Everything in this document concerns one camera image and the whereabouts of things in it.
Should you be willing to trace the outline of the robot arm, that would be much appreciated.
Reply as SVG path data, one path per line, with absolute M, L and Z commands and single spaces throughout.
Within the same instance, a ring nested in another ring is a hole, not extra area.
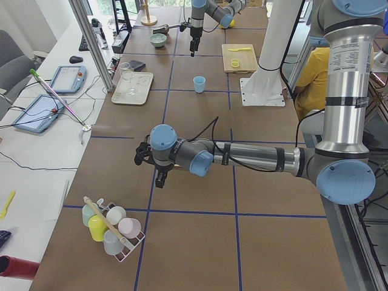
M 163 187 L 169 170 L 180 166 L 204 176 L 210 165 L 233 164 L 259 172 L 289 172 L 310 180 L 331 202 L 351 205 L 369 197 L 375 175 L 367 163 L 363 125 L 372 42 L 383 26 L 386 1 L 320 1 L 315 4 L 312 36 L 329 43 L 329 71 L 323 139 L 314 149 L 276 147 L 179 138 L 166 124 L 150 134 L 150 158 Z
M 220 6 L 211 0 L 194 0 L 192 1 L 192 12 L 190 18 L 190 53 L 191 57 L 195 56 L 198 51 L 199 43 L 202 37 L 204 16 L 209 15 L 213 20 L 223 27 L 229 27 L 233 17 L 245 9 L 247 1 L 232 0 L 227 1 L 226 6 Z

